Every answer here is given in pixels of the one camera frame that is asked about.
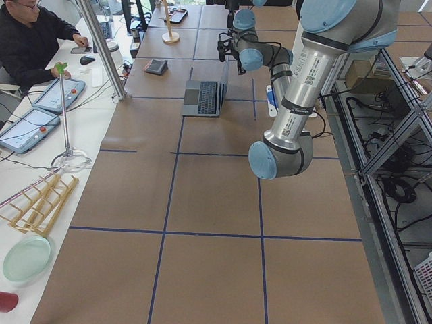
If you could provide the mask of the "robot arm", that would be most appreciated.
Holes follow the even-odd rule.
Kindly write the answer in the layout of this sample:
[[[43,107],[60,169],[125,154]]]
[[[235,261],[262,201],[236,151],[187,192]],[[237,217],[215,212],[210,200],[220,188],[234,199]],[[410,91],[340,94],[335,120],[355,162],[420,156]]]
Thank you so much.
[[[267,66],[278,106],[277,116],[248,152],[260,179],[294,176],[313,157],[313,138],[304,126],[343,53],[382,49],[396,39],[399,1],[304,1],[300,9],[301,54],[258,39],[255,14],[242,1],[220,1],[229,11],[230,40],[218,44],[219,58],[231,55],[239,73]]]
[[[239,75],[262,66],[269,68],[270,81],[277,103],[281,103],[290,84],[293,53],[276,41],[260,41],[256,32],[256,16],[250,9],[240,9],[239,1],[226,1],[228,38],[219,39],[219,60],[232,56]]]

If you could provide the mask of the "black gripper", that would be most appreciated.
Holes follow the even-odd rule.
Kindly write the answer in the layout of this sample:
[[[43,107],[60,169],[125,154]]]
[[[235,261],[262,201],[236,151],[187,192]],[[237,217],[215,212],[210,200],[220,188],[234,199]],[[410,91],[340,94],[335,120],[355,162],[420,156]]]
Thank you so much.
[[[220,62],[226,61],[227,56],[235,57],[236,52],[233,46],[233,38],[228,33],[219,33],[217,41],[217,51]]]

